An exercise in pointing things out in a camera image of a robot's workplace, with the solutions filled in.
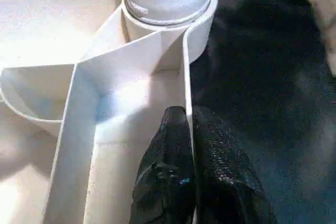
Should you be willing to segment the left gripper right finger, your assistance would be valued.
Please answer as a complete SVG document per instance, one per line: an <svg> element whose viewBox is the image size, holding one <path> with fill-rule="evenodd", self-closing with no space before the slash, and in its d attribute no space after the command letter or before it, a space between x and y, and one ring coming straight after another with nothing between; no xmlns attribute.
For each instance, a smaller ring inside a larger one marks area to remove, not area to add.
<svg viewBox="0 0 336 224"><path fill-rule="evenodd" d="M198 223L277 223L241 135L207 107L193 107Z"/></svg>

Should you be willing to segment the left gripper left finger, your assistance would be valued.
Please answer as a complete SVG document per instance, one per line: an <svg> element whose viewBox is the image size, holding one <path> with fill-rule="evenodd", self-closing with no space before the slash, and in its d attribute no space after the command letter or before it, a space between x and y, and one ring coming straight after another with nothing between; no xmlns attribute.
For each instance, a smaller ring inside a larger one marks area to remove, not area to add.
<svg viewBox="0 0 336 224"><path fill-rule="evenodd" d="M196 205L190 128L171 106L142 157L132 192L131 223L192 223Z"/></svg>

